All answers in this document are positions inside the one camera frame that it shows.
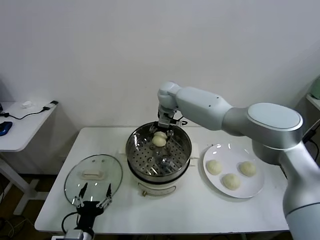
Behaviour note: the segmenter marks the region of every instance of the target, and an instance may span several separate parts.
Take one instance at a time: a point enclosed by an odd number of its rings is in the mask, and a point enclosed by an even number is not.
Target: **green object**
[[[311,87],[311,91],[310,91],[310,94],[316,98],[316,99],[320,99],[320,77],[318,77],[312,87]]]

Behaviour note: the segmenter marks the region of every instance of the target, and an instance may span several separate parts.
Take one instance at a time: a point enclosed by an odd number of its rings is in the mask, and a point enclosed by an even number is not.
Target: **white wall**
[[[168,80],[237,107],[294,107],[320,73],[319,9],[318,0],[0,1],[2,100],[60,102],[50,135],[20,155],[56,172],[83,126],[154,121]]]

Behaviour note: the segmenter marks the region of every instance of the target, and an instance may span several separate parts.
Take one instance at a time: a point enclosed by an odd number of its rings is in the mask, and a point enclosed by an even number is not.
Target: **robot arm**
[[[180,111],[206,129],[251,138],[254,153],[266,163],[281,165],[287,175],[283,210],[294,239],[319,238],[320,170],[301,141],[299,113],[272,103],[236,108],[219,95],[173,82],[160,87],[158,99],[162,128],[168,128]]]

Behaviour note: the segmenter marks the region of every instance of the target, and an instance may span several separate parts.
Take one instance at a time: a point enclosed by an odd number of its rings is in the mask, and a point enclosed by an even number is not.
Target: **stainless steel rim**
[[[137,128],[126,143],[126,156],[131,171],[150,183],[171,182],[189,166],[191,141],[182,128],[172,126],[173,136],[165,147],[152,144],[150,128],[154,122]]]

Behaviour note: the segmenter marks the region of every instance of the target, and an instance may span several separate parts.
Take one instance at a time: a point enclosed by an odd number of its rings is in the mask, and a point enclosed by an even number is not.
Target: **steamed bun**
[[[152,143],[157,147],[164,147],[167,144],[167,135],[162,131],[153,134]]]
[[[218,175],[222,172],[222,165],[217,160],[210,160],[206,163],[206,169],[212,175]]]
[[[240,178],[233,173],[228,173],[224,175],[222,178],[222,182],[223,182],[223,185],[230,190],[238,189],[241,184]]]
[[[247,177],[252,177],[257,173],[256,166],[251,161],[245,161],[241,163],[239,169],[240,172]]]

